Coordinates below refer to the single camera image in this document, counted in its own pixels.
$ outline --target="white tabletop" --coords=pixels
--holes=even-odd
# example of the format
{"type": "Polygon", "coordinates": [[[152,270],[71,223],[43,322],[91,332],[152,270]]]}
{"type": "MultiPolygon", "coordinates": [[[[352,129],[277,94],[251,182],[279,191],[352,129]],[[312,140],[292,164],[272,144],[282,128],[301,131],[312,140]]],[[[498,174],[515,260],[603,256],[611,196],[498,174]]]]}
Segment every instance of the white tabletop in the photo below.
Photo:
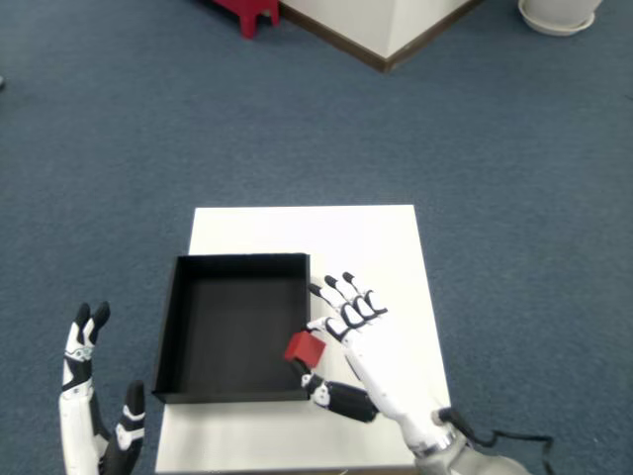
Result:
{"type": "MultiPolygon", "coordinates": [[[[412,391],[449,396],[413,206],[198,208],[190,254],[305,252],[312,279],[347,270],[380,293],[418,362],[412,391]]],[[[331,315],[312,298],[312,318],[331,315]]],[[[329,336],[316,372],[359,385],[329,336]]],[[[156,472],[311,470],[412,465],[398,426],[363,424],[309,401],[166,405],[156,472]]]]}

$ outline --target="black box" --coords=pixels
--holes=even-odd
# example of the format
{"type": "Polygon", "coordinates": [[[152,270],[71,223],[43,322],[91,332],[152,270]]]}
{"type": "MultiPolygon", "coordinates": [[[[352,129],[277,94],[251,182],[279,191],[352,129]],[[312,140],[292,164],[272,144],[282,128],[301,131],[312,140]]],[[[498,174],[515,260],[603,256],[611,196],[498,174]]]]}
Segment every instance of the black box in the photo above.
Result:
{"type": "Polygon", "coordinates": [[[153,394],[163,403],[304,400],[284,360],[310,320],[306,254],[177,257],[153,394]]]}

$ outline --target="black cable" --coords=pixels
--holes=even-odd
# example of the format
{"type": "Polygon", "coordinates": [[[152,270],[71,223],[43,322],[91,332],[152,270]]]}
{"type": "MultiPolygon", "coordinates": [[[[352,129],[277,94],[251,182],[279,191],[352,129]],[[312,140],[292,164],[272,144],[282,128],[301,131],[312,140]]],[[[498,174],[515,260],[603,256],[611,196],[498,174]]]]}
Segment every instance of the black cable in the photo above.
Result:
{"type": "Polygon", "coordinates": [[[543,452],[541,461],[547,475],[556,475],[552,465],[550,464],[550,451],[554,445],[554,437],[551,435],[533,435],[525,433],[506,432],[503,430],[492,431],[493,436],[488,440],[478,438],[473,429],[468,425],[466,420],[453,408],[440,409],[437,412],[438,418],[444,423],[451,423],[457,430],[466,436],[470,441],[481,447],[494,447],[499,437],[511,438],[514,440],[525,440],[528,442],[541,442],[543,444],[543,452]]]}

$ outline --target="red stool leg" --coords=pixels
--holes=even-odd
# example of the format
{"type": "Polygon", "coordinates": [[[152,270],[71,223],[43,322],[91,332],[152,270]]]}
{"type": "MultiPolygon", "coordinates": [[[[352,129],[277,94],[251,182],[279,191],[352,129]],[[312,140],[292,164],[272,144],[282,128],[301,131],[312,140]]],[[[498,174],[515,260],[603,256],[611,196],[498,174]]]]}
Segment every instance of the red stool leg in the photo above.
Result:
{"type": "Polygon", "coordinates": [[[273,25],[279,25],[279,2],[275,0],[273,6],[270,7],[270,20],[273,25]]]}
{"type": "Polygon", "coordinates": [[[242,15],[239,17],[241,33],[245,38],[251,39],[255,36],[256,18],[254,15],[242,15]]]}

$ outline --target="blue carpet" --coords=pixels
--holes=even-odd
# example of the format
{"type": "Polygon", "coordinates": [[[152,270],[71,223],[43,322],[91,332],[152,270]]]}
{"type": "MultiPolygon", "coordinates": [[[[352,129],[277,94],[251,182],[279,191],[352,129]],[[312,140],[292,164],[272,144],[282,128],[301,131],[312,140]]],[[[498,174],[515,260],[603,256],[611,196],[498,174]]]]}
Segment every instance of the blue carpet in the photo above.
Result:
{"type": "MultiPolygon", "coordinates": [[[[193,0],[1,3],[3,473],[63,471],[81,301],[112,304],[106,421],[150,384],[195,207],[395,203],[417,208],[454,403],[477,428],[554,434],[560,474],[629,472],[633,3],[566,40],[514,4],[381,75],[287,22],[243,41],[193,0]]],[[[149,398],[136,473],[160,414],[149,398]]],[[[538,447],[500,449],[542,473],[538,447]]]]}

